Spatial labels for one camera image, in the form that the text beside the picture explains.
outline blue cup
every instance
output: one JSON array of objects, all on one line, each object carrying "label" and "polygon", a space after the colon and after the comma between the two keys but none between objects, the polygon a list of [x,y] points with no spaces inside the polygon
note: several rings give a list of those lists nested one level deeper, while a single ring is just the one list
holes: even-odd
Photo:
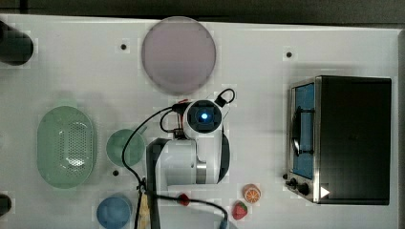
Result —
[{"label": "blue cup", "polygon": [[106,229],[120,229],[124,227],[131,215],[131,201],[124,196],[106,198],[97,208],[98,222]]}]

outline red object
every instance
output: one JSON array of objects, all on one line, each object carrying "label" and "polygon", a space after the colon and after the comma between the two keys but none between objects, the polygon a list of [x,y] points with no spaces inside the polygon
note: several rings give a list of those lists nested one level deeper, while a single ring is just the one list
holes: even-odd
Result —
[{"label": "red object", "polygon": [[179,196],[178,203],[181,204],[182,206],[188,206],[188,204],[190,203],[190,198],[186,195],[186,194],[181,194]]},{"label": "red object", "polygon": [[236,220],[242,219],[247,215],[247,207],[241,201],[236,201],[232,209],[232,217]]},{"label": "red object", "polygon": [[178,103],[184,103],[184,102],[188,102],[188,98],[183,99],[182,101],[179,101]]}]

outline orange fruit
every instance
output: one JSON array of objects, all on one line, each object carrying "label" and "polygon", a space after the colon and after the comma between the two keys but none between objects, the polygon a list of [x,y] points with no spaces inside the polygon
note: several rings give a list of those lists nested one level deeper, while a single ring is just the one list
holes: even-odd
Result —
[{"label": "orange fruit", "polygon": [[257,202],[260,198],[260,195],[261,195],[260,190],[256,185],[247,184],[244,187],[244,197],[247,202],[249,203]]}]

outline green colander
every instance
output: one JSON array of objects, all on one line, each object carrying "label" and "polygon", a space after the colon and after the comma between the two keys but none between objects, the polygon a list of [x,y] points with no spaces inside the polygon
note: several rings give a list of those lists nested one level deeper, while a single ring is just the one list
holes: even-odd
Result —
[{"label": "green colander", "polygon": [[93,125],[80,110],[61,106],[44,115],[38,127],[39,174],[55,188],[82,183],[93,170]]}]

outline toaster oven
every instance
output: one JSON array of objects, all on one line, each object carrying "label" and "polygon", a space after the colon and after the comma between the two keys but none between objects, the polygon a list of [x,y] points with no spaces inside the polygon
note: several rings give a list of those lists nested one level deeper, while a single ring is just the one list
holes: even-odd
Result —
[{"label": "toaster oven", "polygon": [[390,78],[317,76],[290,87],[286,186],[320,204],[388,205]]}]

